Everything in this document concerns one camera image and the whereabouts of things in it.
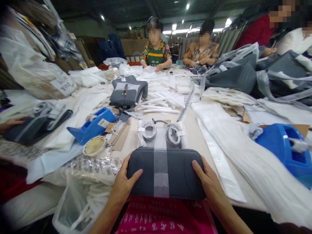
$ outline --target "ceiling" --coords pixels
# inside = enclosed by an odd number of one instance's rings
[[[157,16],[164,26],[203,22],[207,17],[236,17],[257,0],[51,0],[63,20],[89,16],[111,23],[119,29],[146,25],[150,16]]]

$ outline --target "green apron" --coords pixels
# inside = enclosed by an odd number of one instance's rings
[[[163,59],[163,48],[161,50],[154,50],[149,48],[148,58],[147,58],[147,65],[156,67],[158,64],[164,62]]]

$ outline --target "person's hand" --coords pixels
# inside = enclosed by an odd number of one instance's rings
[[[277,48],[265,48],[264,49],[264,53],[262,54],[262,57],[268,57],[270,55],[272,55],[273,53],[275,53],[277,51]]]
[[[195,67],[195,66],[196,66],[195,62],[192,61],[192,62],[190,63],[190,66],[191,66],[191,67]]]
[[[110,204],[116,204],[122,207],[126,203],[134,184],[143,173],[143,170],[140,169],[135,172],[130,179],[127,178],[127,167],[131,154],[132,152],[124,159],[120,171],[116,176],[115,183],[109,198]]]
[[[161,64],[158,64],[155,72],[160,72],[162,70],[162,68],[163,68],[163,66]]]
[[[202,156],[204,171],[195,160],[192,162],[192,164],[193,169],[195,170],[198,177],[201,179],[202,186],[207,196],[207,201],[212,211],[217,216],[234,211],[230,201],[228,200],[221,187],[217,175],[211,169],[205,158]]]
[[[24,124],[25,121],[21,120],[24,117],[25,116],[14,118],[14,119],[10,119],[10,120],[0,124],[0,133],[4,133],[5,131],[9,130],[10,128],[12,128],[15,125]]]
[[[202,60],[199,61],[199,65],[205,65],[207,63],[207,59],[203,58]]]

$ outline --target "patterned blouse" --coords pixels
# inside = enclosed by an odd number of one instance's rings
[[[145,62],[147,62],[148,59],[148,54],[149,54],[149,48],[154,49],[152,46],[149,46],[149,42],[146,43],[144,52],[142,54],[142,58]],[[171,58],[170,55],[170,49],[169,46],[163,41],[163,39],[160,41],[160,46],[158,50],[163,51],[163,61],[166,62],[168,59]]]
[[[216,59],[216,62],[218,61],[218,49],[219,44],[212,42],[208,47],[206,47],[202,52],[199,50],[199,45],[197,43],[192,43],[188,47],[188,51],[185,53],[183,58],[187,58],[190,60],[193,60],[194,62],[200,61],[203,58],[213,58]]]

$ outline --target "red shirt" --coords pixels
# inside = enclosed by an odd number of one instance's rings
[[[239,38],[234,49],[238,49],[247,44],[254,44],[256,42],[259,43],[259,46],[266,46],[269,43],[274,30],[275,28],[270,28],[269,15],[264,15],[247,28]]]

